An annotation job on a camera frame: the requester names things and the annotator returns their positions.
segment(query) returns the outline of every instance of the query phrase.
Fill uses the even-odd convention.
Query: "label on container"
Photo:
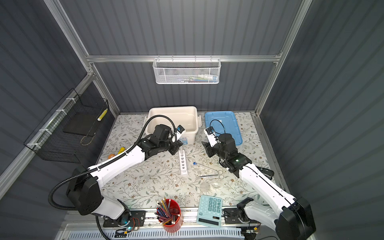
[[[182,137],[180,141],[183,143],[183,145],[188,144],[188,139],[186,137]]]

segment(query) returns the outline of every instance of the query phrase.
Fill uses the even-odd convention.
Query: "floral tablecloth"
[[[265,204],[260,195],[232,173],[223,169],[218,157],[208,158],[201,141],[208,141],[203,130],[204,114],[200,114],[203,126],[196,134],[193,145],[184,145],[187,156],[187,175],[180,175],[179,155],[162,152],[116,176],[101,190],[104,195],[120,199],[131,209],[153,208],[161,198],[172,198],[181,207],[197,207],[200,195],[218,196],[223,205],[236,205],[246,197]],[[256,166],[269,168],[250,113],[235,113],[242,134],[243,144],[238,151],[246,155]],[[119,115],[108,137],[99,162],[117,154],[121,147],[129,147],[136,141],[145,114]],[[202,179],[198,176],[213,174],[212,171],[194,166],[197,162],[216,170],[224,170],[224,179]]]

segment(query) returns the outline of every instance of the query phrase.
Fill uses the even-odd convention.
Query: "blue plastic lid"
[[[239,146],[243,143],[243,138],[241,137],[239,125],[235,114],[231,111],[218,111],[218,112],[207,112],[205,114],[205,128],[209,127],[209,124],[212,120],[219,120],[225,127],[225,133],[230,133],[235,140],[236,146]],[[214,128],[216,133],[224,133],[223,126],[218,121],[213,121],[211,126]]]

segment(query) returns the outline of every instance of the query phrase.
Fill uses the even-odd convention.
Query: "container handle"
[[[201,127],[201,115],[199,115],[199,117],[197,118],[198,122],[199,122],[199,127]]]
[[[144,117],[143,127],[144,127],[144,125],[145,125],[146,122],[147,122],[147,116]]]

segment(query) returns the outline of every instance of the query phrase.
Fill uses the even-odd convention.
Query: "white mesh basket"
[[[217,84],[220,59],[212,61],[153,61],[153,71],[158,84]]]

